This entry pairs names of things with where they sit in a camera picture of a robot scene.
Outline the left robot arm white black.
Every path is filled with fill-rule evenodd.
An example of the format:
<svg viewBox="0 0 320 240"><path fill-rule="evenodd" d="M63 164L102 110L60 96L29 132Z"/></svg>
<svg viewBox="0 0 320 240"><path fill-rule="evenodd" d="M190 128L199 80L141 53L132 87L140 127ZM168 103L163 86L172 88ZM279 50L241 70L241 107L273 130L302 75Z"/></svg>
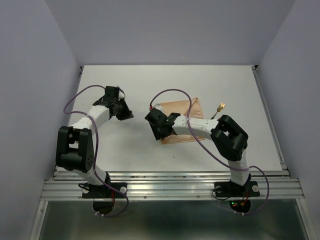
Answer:
<svg viewBox="0 0 320 240"><path fill-rule="evenodd" d="M82 177L100 197L111 193L110 176L97 166L99 147L98 129L112 117L124 121L134 117L125 101L125 92L118 86L100 86L104 95L96 100L85 113L79 110L63 112L67 115L80 114L83 117L70 126L58 130L56 166L74 172Z"/></svg>

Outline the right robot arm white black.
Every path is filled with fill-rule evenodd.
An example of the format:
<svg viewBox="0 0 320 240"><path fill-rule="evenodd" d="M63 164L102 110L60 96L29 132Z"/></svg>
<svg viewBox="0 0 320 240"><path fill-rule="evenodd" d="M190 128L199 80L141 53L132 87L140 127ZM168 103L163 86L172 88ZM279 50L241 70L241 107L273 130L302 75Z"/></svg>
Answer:
<svg viewBox="0 0 320 240"><path fill-rule="evenodd" d="M146 115L156 140L171 135L190 135L211 140L230 169L230 189L235 195L248 190L250 179L247 161L243 157L248 147L248 134L228 115L218 119L187 117L179 113L166 115L160 109L152 108Z"/></svg>

